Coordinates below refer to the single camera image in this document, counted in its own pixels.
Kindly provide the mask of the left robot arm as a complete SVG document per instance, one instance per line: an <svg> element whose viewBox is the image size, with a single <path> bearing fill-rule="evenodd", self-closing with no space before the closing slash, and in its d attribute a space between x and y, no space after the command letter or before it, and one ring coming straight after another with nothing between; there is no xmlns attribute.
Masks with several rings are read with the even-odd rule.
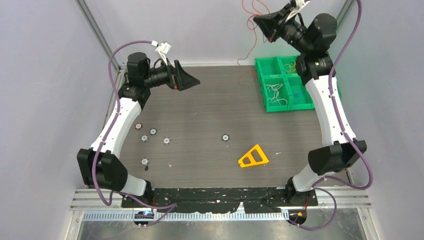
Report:
<svg viewBox="0 0 424 240"><path fill-rule="evenodd" d="M134 177L119 160L124 140L135 119L144 109L151 88L162 85L184 91L199 85L199 79L187 73L178 60L174 64L159 59L159 67L151 67L143 52L127 58L127 83L118 90L118 101L100 136L88 149L80 149L77 162L85 185L134 196L141 207L153 202L151 183Z"/></svg>

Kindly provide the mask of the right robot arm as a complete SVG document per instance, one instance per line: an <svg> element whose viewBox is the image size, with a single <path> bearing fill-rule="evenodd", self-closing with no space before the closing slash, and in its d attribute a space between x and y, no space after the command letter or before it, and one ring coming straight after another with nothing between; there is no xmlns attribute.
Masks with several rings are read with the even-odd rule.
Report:
<svg viewBox="0 0 424 240"><path fill-rule="evenodd" d="M357 139L347 121L328 53L337 36L337 20L321 13L305 26L296 20L303 6L292 1L279 11L253 18L269 42L283 39L299 51L296 73L312 99L320 125L322 147L308 153L307 165L285 185L284 199L291 205L299 205L311 196L318 181L350 168L367 150L366 142Z"/></svg>

